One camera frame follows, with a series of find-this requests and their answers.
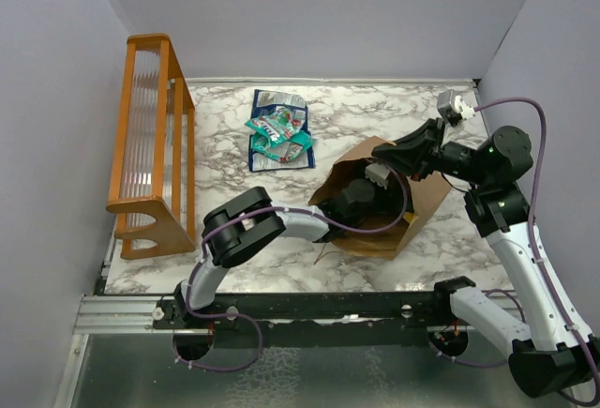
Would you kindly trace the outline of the brown paper bag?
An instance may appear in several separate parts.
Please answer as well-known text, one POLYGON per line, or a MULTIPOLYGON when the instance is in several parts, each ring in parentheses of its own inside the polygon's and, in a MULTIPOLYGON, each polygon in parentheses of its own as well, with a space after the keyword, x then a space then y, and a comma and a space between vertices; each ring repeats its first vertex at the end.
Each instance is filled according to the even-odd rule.
POLYGON ((371 136, 341 156, 308 203, 341 224, 382 229, 376 234, 357 234, 332 227, 323 242, 353 256, 393 260, 435 214, 450 186, 439 174, 420 182, 391 174, 388 189, 373 184, 365 178, 365 168, 372 163, 373 148, 381 144, 390 143, 371 136), (416 215, 412 224, 403 219, 406 212, 416 215))

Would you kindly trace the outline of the blue snack bag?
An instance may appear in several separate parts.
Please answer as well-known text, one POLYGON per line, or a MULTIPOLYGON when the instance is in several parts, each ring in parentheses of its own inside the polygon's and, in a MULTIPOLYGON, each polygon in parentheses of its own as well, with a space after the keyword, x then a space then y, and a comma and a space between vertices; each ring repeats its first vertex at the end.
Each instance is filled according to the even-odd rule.
POLYGON ((248 169, 252 173, 314 168, 312 146, 288 141, 270 147, 267 139, 259 134, 251 135, 249 138, 248 169))
POLYGON ((301 96, 272 90, 254 90, 251 118, 271 114, 277 108, 288 108, 294 118, 304 121, 301 130, 308 132, 308 106, 301 96))

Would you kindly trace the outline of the teal snack packet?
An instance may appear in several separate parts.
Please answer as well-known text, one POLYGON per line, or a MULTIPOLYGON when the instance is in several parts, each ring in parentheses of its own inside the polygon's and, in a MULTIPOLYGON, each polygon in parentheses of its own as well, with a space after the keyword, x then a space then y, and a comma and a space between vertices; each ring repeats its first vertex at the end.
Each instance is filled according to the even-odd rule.
POLYGON ((298 132, 290 140, 278 145, 270 145, 268 139, 260 133, 255 133, 250 137, 250 149, 253 152, 260 153, 277 162, 294 161, 307 152, 312 145, 312 137, 304 131, 298 132))
POLYGON ((250 118, 246 126, 266 137, 270 145, 290 140, 301 131, 304 121, 294 118, 288 108, 277 108, 273 113, 250 118))

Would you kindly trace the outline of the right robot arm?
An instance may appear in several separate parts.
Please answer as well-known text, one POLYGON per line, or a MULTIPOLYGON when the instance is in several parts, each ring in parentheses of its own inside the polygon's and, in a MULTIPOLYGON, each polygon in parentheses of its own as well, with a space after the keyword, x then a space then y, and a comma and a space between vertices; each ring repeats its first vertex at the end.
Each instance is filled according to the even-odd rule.
POLYGON ((507 358, 515 383, 531 398, 591 381, 599 371, 599 339, 560 284, 517 185, 533 166, 529 136, 504 126, 473 149, 445 142, 444 131, 440 118, 429 119, 371 155, 414 181, 440 173, 470 184, 464 195, 468 217, 499 258, 526 320, 503 311, 466 278, 435 284, 432 317, 443 325, 460 319, 478 330, 507 358))

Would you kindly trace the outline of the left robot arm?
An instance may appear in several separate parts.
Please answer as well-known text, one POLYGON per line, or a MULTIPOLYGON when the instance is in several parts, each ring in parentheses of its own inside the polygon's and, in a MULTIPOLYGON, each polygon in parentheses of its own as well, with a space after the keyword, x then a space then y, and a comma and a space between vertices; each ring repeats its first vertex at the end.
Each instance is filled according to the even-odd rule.
POLYGON ((186 327, 201 325, 229 270, 279 237, 330 243, 369 230, 368 216, 384 208, 387 195, 386 188, 366 178, 354 179, 337 196, 306 207, 274 203, 263 187, 247 190, 204 218, 202 257, 175 290, 174 316, 186 327))

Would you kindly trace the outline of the yellow snack packet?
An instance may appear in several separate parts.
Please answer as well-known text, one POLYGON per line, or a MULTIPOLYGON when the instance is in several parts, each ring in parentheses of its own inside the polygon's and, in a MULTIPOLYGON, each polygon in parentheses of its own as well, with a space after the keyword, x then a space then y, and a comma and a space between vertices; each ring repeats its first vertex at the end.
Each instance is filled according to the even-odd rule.
POLYGON ((414 213, 411 212, 406 212, 403 216, 403 219, 408 223, 408 224, 412 224, 414 219, 415 219, 416 215, 414 213))

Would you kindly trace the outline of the wooden dish rack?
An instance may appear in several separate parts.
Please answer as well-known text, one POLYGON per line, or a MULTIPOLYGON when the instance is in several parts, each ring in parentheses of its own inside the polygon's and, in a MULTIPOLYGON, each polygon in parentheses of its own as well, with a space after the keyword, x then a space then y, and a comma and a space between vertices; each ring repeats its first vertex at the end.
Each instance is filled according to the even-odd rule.
POLYGON ((106 208, 121 257, 196 249, 195 108, 171 39, 131 36, 106 208))

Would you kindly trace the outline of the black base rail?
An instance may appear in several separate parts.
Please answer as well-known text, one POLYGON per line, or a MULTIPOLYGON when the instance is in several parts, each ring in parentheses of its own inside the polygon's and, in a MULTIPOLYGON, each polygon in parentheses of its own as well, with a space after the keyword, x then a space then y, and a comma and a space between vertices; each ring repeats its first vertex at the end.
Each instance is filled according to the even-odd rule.
POLYGON ((157 302, 153 328, 192 349, 425 347, 429 328, 457 319, 450 294, 473 285, 458 277, 421 292, 218 294, 198 316, 175 295, 157 302))

